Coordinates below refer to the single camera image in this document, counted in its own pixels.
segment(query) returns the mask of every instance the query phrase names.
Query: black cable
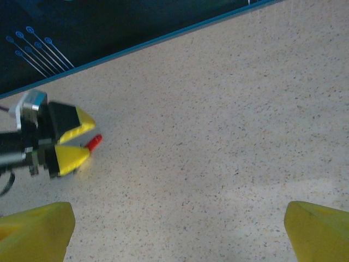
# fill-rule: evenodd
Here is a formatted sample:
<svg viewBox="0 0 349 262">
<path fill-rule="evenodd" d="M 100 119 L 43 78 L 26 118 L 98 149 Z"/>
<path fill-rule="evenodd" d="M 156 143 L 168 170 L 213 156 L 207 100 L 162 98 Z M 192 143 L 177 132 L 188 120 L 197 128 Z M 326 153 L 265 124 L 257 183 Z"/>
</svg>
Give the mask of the black cable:
<svg viewBox="0 0 349 262">
<path fill-rule="evenodd" d="M 13 183 L 15 182 L 15 178 L 16 178 L 15 173 L 11 171 L 9 181 L 0 192 L 0 197 L 2 197 L 3 195 L 6 195 L 6 193 L 10 191 L 11 187 L 13 186 Z"/>
<path fill-rule="evenodd" d="M 5 112 L 8 112 L 10 109 L 7 108 L 7 107 L 5 107 L 5 106 L 0 105 L 0 110 L 1 110 L 1 111 L 5 111 Z"/>
</svg>

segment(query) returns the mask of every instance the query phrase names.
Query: speckled floor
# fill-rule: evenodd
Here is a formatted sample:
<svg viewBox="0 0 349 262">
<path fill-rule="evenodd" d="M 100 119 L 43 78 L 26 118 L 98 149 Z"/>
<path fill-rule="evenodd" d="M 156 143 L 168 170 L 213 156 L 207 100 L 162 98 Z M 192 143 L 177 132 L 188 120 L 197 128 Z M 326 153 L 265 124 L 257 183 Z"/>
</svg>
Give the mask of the speckled floor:
<svg viewBox="0 0 349 262">
<path fill-rule="evenodd" d="M 105 140 L 75 176 L 19 171 L 1 213 L 71 202 L 66 261 L 296 261 L 290 201 L 349 210 L 348 14 L 286 0 L 41 86 Z"/>
</svg>

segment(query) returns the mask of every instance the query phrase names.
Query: robotic arm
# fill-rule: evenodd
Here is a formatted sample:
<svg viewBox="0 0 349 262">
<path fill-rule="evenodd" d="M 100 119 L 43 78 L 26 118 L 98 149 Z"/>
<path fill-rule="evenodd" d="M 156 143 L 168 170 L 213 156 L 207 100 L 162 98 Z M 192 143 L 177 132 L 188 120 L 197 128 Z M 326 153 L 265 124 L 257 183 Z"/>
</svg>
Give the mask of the robotic arm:
<svg viewBox="0 0 349 262">
<path fill-rule="evenodd" d="M 14 169 L 27 166 L 35 176 L 42 165 L 51 178 L 65 176 L 77 169 L 102 140 L 88 114 L 72 105 L 47 102 L 45 92 L 26 92 L 8 113 L 16 119 L 17 130 L 0 133 L 0 176 L 8 171 L 11 174 L 0 196 L 12 187 Z"/>
</svg>

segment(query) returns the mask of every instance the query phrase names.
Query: black plastic piece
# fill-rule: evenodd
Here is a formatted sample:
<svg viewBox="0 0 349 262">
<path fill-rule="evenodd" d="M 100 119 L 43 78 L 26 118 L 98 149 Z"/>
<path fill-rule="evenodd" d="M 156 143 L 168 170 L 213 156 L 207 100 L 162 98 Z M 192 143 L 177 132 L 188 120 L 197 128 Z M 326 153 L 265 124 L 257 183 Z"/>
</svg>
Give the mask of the black plastic piece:
<svg viewBox="0 0 349 262">
<path fill-rule="evenodd" d="M 58 102 L 49 102 L 48 106 L 56 140 L 59 140 L 65 132 L 80 126 L 79 117 L 74 106 Z"/>
<path fill-rule="evenodd" d="M 39 165 L 45 165 L 46 164 L 46 159 L 45 159 L 45 150 L 46 148 L 50 148 L 54 145 L 44 145 L 40 146 L 37 153 L 38 153 L 38 161 Z"/>
<path fill-rule="evenodd" d="M 18 132 L 0 134 L 0 154 L 23 151 L 22 136 Z"/>
<path fill-rule="evenodd" d="M 41 105 L 38 115 L 38 135 L 39 145 L 50 144 L 55 141 L 55 131 L 53 130 L 52 118 L 48 105 Z"/>
<path fill-rule="evenodd" d="M 59 176 L 59 165 L 55 147 L 49 147 L 45 150 L 45 168 L 49 170 L 50 177 Z"/>
<path fill-rule="evenodd" d="M 30 148 L 30 152 L 38 149 L 38 129 L 36 125 L 32 122 L 25 121 L 23 118 L 21 119 L 21 125 L 24 149 L 28 151 L 28 148 Z"/>
<path fill-rule="evenodd" d="M 1 176 L 1 174 L 5 173 L 5 172 L 11 171 L 11 170 L 16 169 L 16 168 L 24 168 L 24 167 L 29 166 L 29 165 L 30 165 L 30 163 L 25 159 L 21 162 L 16 162 L 16 163 L 11 163 L 11 164 L 8 164 L 5 166 L 0 166 L 0 176 Z"/>
</svg>

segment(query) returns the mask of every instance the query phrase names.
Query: blue circle symbol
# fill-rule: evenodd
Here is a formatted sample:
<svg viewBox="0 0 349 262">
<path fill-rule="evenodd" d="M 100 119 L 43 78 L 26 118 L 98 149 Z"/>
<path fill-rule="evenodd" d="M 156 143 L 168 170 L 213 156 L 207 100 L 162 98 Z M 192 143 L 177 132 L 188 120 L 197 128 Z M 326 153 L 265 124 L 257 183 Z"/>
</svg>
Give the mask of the blue circle symbol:
<svg viewBox="0 0 349 262">
<path fill-rule="evenodd" d="M 18 36 L 19 38 L 24 38 L 24 34 L 20 31 L 16 32 L 16 36 Z"/>
<path fill-rule="evenodd" d="M 39 43 L 39 42 L 35 42 L 35 47 L 37 47 L 37 48 L 43 48 L 43 46 Z"/>
<path fill-rule="evenodd" d="M 14 43 L 15 42 L 15 40 L 12 37 L 9 37 L 9 36 L 6 37 L 6 40 L 8 42 L 10 42 L 10 43 Z"/>
<path fill-rule="evenodd" d="M 49 38 L 49 37 L 45 37 L 45 42 L 51 45 L 52 44 L 52 39 Z"/>
<path fill-rule="evenodd" d="M 33 27 L 31 27 L 31 26 L 27 26 L 27 27 L 26 27 L 26 30 L 27 30 L 27 32 L 30 33 L 30 34 L 33 34 L 33 33 L 34 33 L 34 29 L 33 29 Z"/>
</svg>

